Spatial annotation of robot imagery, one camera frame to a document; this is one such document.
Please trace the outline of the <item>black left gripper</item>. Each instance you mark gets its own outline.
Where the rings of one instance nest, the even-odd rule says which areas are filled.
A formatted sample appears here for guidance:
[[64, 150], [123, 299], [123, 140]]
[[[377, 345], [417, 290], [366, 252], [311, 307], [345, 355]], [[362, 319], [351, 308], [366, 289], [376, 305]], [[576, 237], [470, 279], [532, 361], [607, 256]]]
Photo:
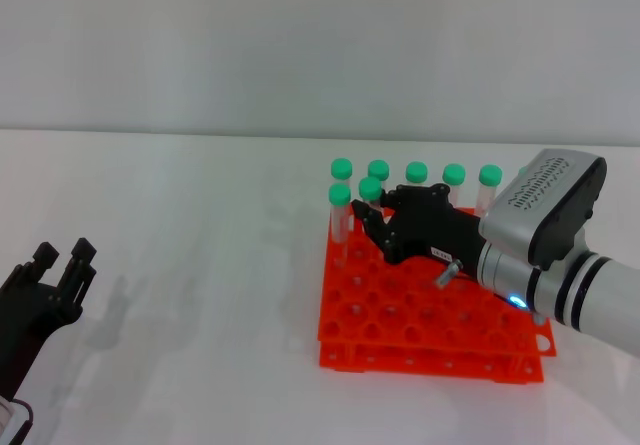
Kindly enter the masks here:
[[22, 382], [48, 338], [75, 323], [96, 270], [97, 251], [84, 237], [71, 251], [71, 259], [56, 287], [42, 281], [58, 251], [42, 242], [32, 259], [16, 268], [1, 287], [1, 397], [15, 398]]

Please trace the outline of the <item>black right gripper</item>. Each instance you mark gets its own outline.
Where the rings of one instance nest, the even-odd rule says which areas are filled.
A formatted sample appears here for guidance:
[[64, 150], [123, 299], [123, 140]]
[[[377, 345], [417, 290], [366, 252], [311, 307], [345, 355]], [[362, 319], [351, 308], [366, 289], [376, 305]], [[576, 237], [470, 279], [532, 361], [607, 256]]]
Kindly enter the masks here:
[[361, 200], [351, 202], [364, 234], [383, 252], [389, 264], [422, 256], [441, 262], [461, 262], [461, 272], [475, 279], [483, 238], [479, 218], [449, 202], [450, 187], [399, 185], [382, 190], [381, 209], [391, 209], [389, 222], [383, 213]]

